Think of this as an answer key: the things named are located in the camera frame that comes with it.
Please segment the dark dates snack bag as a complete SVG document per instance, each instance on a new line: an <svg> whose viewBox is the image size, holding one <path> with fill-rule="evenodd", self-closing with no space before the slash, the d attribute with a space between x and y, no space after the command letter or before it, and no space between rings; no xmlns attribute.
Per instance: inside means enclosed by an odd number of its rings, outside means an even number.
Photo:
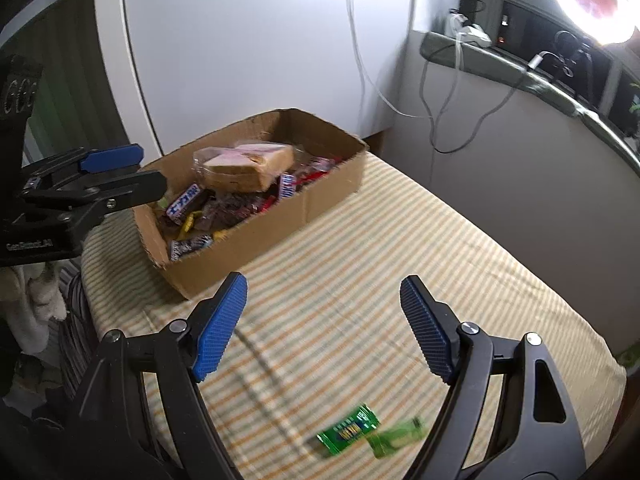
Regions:
<svg viewBox="0 0 640 480"><path fill-rule="evenodd" d="M232 228L258 214L264 198L260 194L230 193L212 197L203 207L195 226L200 230Z"/></svg>

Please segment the bagged sliced bread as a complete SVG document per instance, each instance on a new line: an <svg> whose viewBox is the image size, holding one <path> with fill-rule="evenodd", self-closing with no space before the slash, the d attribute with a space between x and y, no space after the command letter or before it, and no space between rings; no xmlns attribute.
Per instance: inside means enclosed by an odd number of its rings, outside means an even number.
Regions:
<svg viewBox="0 0 640 480"><path fill-rule="evenodd" d="M261 193L296 162L296 148L274 142L244 142L231 148L209 146L193 154L203 188L229 193Z"/></svg>

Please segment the translucent green candy packet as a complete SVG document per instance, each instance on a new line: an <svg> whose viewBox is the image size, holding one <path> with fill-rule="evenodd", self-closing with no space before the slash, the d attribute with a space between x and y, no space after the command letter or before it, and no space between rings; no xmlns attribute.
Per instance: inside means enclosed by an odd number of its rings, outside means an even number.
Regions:
<svg viewBox="0 0 640 480"><path fill-rule="evenodd" d="M408 445L423 440L428 434L428 427L419 416L396 422L383 430L376 430L367 436L367 442L375 458L392 456Z"/></svg>

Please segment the green text candy packet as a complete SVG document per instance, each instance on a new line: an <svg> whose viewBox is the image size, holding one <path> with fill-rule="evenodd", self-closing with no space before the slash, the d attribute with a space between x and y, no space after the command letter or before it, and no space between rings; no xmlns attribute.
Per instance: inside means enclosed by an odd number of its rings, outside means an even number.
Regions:
<svg viewBox="0 0 640 480"><path fill-rule="evenodd" d="M380 420L375 411L371 410L367 404L360 404L338 422L318 432L316 439L329 456L337 456L372 434L378 426L380 426Z"/></svg>

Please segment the snickers bar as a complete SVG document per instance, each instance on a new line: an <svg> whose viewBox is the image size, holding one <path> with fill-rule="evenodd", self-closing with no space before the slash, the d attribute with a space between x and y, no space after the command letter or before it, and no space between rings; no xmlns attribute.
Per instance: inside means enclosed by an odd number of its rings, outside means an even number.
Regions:
<svg viewBox="0 0 640 480"><path fill-rule="evenodd" d="M279 178L278 200L293 197L297 192L298 181L295 174L281 174Z"/></svg>
<svg viewBox="0 0 640 480"><path fill-rule="evenodd" d="M202 192L203 189L197 183L192 183L167 206L165 209L166 217L181 226L186 212Z"/></svg>

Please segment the brown cardboard box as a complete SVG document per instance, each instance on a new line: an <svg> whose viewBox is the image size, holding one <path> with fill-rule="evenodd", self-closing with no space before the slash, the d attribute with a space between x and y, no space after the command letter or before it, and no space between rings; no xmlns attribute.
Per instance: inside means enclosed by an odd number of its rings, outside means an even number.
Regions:
<svg viewBox="0 0 640 480"><path fill-rule="evenodd" d="M296 108L206 134L152 162L169 198L134 208L142 245L192 299L357 191L367 150Z"/></svg>

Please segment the red white snack pack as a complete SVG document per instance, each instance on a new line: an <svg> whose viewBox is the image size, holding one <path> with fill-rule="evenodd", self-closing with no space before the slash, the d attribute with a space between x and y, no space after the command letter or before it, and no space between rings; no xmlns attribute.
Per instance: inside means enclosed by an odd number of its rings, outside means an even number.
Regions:
<svg viewBox="0 0 640 480"><path fill-rule="evenodd" d="M301 162L293 171L298 182L313 181L328 174L336 165L338 159L333 157L314 156Z"/></svg>

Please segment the striped beige table cloth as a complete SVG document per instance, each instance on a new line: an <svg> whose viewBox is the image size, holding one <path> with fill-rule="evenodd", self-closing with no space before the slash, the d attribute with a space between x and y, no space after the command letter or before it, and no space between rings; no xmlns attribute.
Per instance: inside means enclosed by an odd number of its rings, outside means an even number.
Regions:
<svg viewBox="0 0 640 480"><path fill-rule="evenodd" d="M549 349L587 460L608 443L626 385L604 339L461 214L369 156L360 190L243 268L248 301L201 395L247 479L399 479L412 444L376 458L357 442L325 456L318 433L367 405L384 427L432 424L447 394L399 304L417 275L458 318Z"/></svg>

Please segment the white power strip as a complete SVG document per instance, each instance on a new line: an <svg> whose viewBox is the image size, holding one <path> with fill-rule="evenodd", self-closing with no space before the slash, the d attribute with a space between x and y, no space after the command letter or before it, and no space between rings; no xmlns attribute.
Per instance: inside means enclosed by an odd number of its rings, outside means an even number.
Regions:
<svg viewBox="0 0 640 480"><path fill-rule="evenodd" d="M475 44L480 48L492 46L488 33L456 10L451 10L445 20L445 35L466 44Z"/></svg>

